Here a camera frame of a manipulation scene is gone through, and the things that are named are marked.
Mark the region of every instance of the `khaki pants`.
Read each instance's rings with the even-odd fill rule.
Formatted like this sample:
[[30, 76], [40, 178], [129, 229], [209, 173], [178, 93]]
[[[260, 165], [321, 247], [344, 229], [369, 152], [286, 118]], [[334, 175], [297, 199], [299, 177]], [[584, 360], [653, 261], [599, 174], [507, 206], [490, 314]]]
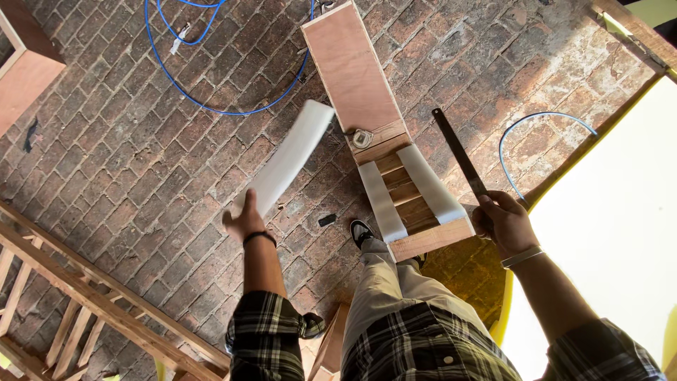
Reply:
[[420, 302], [454, 313], [491, 338], [475, 309], [442, 283], [422, 276], [417, 261], [409, 259], [396, 265], [388, 247], [378, 239], [362, 243], [359, 260], [364, 270], [348, 312], [341, 358], [373, 322]]

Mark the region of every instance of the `shirt sleeve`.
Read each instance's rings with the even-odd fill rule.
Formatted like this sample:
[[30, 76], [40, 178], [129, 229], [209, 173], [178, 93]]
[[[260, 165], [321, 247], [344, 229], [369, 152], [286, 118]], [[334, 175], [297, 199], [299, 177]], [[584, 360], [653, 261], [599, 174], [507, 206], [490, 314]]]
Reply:
[[235, 308], [225, 337], [232, 380], [303, 381], [299, 338], [319, 336], [325, 329], [321, 317], [300, 315], [280, 295], [247, 293]]
[[665, 380], [665, 375], [642, 346], [599, 319], [552, 343], [543, 380]]

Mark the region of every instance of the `black bracelet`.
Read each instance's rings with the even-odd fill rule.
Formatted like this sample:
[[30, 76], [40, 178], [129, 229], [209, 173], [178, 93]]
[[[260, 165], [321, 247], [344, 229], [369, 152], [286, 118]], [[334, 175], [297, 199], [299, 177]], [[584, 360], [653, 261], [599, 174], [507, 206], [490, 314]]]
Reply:
[[268, 234], [267, 231], [257, 231], [257, 232], [253, 232], [250, 235], [246, 236], [244, 238], [244, 241], [242, 242], [242, 247], [245, 248], [247, 246], [247, 242], [249, 242], [254, 237], [258, 237], [259, 235], [266, 237], [269, 240], [273, 241], [273, 245], [275, 245], [275, 248], [278, 247], [278, 242], [275, 241], [275, 239], [270, 234]]

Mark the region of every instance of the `blue hose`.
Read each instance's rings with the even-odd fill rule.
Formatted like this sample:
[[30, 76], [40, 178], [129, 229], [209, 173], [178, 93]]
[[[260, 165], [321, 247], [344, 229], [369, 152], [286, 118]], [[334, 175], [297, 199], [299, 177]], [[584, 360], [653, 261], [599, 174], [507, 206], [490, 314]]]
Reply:
[[[177, 39], [179, 39], [182, 43], [185, 43], [186, 45], [196, 45], [197, 43], [202, 41], [204, 36], [207, 34], [207, 31], [211, 27], [211, 24], [214, 22], [214, 18], [216, 17], [216, 14], [219, 12], [219, 8], [223, 5], [223, 3], [226, 2], [226, 0], [219, 0], [219, 2], [216, 3], [216, 4], [203, 5], [203, 4], [192, 3], [192, 2], [187, 1], [187, 0], [178, 0], [178, 1], [185, 3], [185, 4], [188, 4], [188, 5], [193, 5], [193, 6], [196, 6], [196, 7], [215, 8], [214, 14], [211, 16], [211, 19], [209, 20], [209, 23], [207, 24], [206, 28], [204, 29], [204, 32], [202, 32], [202, 35], [197, 40], [190, 43], [190, 42], [186, 42], [185, 40], [180, 38], [179, 35], [177, 35], [176, 32], [172, 29], [171, 25], [169, 25], [169, 23], [167, 22], [165, 15], [162, 13], [162, 8], [160, 7], [160, 0], [157, 0], [158, 13], [160, 14], [160, 17], [162, 18], [162, 21], [165, 22], [165, 25], [167, 25], [167, 28], [169, 28], [169, 31], [171, 32], [171, 34], [174, 35], [174, 37], [176, 37]], [[310, 1], [310, 19], [311, 20], [313, 20], [315, 18], [314, 12], [313, 12], [314, 7], [315, 7], [315, 0], [311, 0]], [[261, 107], [261, 108], [258, 108], [258, 109], [255, 109], [255, 110], [252, 110], [252, 111], [245, 111], [243, 113], [229, 113], [227, 111], [215, 110], [215, 109], [213, 109], [213, 108], [193, 99], [193, 97], [189, 96], [183, 89], [181, 89], [181, 86], [179, 86], [179, 84], [176, 82], [174, 77], [172, 77], [171, 74], [169, 74], [169, 71], [167, 71], [165, 64], [162, 63], [162, 60], [160, 59], [160, 55], [158, 54], [158, 50], [155, 48], [155, 42], [153, 42], [153, 36], [150, 33], [150, 22], [148, 21], [148, 0], [144, 0], [144, 18], [146, 20], [146, 31], [148, 32], [148, 39], [150, 40], [150, 47], [153, 49], [153, 53], [155, 54], [155, 58], [158, 60], [158, 63], [160, 64], [160, 67], [162, 68], [162, 70], [165, 72], [165, 75], [167, 76], [167, 78], [169, 78], [169, 81], [172, 83], [172, 85], [174, 85], [174, 87], [176, 87], [179, 90], [179, 92], [181, 92], [181, 94], [183, 94], [186, 97], [186, 99], [188, 99], [191, 102], [197, 104], [198, 106], [200, 106], [202, 108], [206, 108], [207, 110], [210, 110], [214, 113], [223, 114], [223, 115], [249, 115], [249, 114], [253, 114], [253, 113], [258, 113], [259, 111], [263, 111], [263, 110], [273, 106], [275, 103], [279, 102], [287, 94], [289, 94], [289, 92], [294, 87], [294, 85], [296, 85], [296, 83], [299, 81], [299, 78], [301, 77], [301, 73], [303, 73], [303, 69], [305, 68], [305, 64], [308, 61], [308, 54], [309, 53], [308, 53], [308, 51], [306, 51], [305, 57], [303, 58], [303, 63], [301, 64], [301, 67], [300, 67], [298, 73], [296, 74], [296, 77], [294, 78], [294, 81], [292, 82], [292, 84], [289, 85], [287, 90], [284, 93], [282, 93], [282, 95], [278, 99], [274, 100], [273, 102], [269, 103], [268, 105]]]
[[571, 115], [564, 114], [564, 113], [556, 113], [554, 111], [544, 111], [542, 113], [527, 115], [526, 117], [519, 119], [518, 121], [514, 122], [510, 127], [508, 127], [508, 129], [506, 129], [506, 131], [503, 133], [503, 136], [501, 136], [501, 140], [498, 143], [498, 158], [501, 160], [501, 166], [503, 167], [503, 172], [505, 172], [506, 177], [508, 178], [508, 181], [510, 182], [510, 185], [512, 185], [512, 189], [514, 189], [515, 192], [517, 192], [517, 195], [519, 196], [519, 198], [521, 198], [522, 201], [524, 201], [527, 205], [529, 205], [529, 203], [524, 198], [522, 193], [520, 193], [520, 191], [517, 189], [517, 185], [515, 185], [515, 182], [512, 181], [512, 178], [510, 177], [510, 174], [508, 173], [508, 168], [506, 167], [506, 162], [503, 159], [503, 141], [505, 140], [506, 136], [510, 133], [510, 131], [512, 131], [513, 128], [517, 127], [518, 125], [520, 125], [524, 121], [528, 121], [531, 118], [539, 117], [541, 115], [559, 115], [561, 117], [567, 117], [567, 118], [573, 119], [573, 120], [577, 121], [578, 123], [581, 123], [585, 128], [588, 129], [588, 131], [590, 131], [590, 133], [592, 133], [593, 135], [597, 135], [597, 132], [594, 129], [592, 129], [592, 127], [590, 127], [590, 125], [588, 125], [586, 122], [582, 121], [581, 119], [578, 119], [577, 117], [572, 117]]

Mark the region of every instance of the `white foam pad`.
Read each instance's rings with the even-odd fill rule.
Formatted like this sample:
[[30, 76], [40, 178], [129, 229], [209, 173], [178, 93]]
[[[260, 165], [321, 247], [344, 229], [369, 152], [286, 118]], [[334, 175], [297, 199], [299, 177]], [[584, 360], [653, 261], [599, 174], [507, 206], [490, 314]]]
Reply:
[[372, 204], [372, 210], [374, 210], [376, 223], [378, 223], [383, 241], [390, 243], [407, 237], [407, 229], [399, 218], [395, 204], [393, 204], [390, 193], [388, 193], [388, 188], [385, 187], [383, 177], [376, 167], [376, 162], [370, 161], [359, 166], [357, 170], [362, 177], [369, 203]]
[[468, 218], [465, 209], [444, 187], [415, 144], [399, 150], [397, 156], [440, 225], [459, 218]]
[[254, 180], [233, 200], [231, 213], [239, 216], [247, 189], [257, 192], [257, 210], [264, 216], [289, 187], [334, 117], [334, 109], [314, 100], [306, 100], [289, 135], [278, 150], [254, 176]]

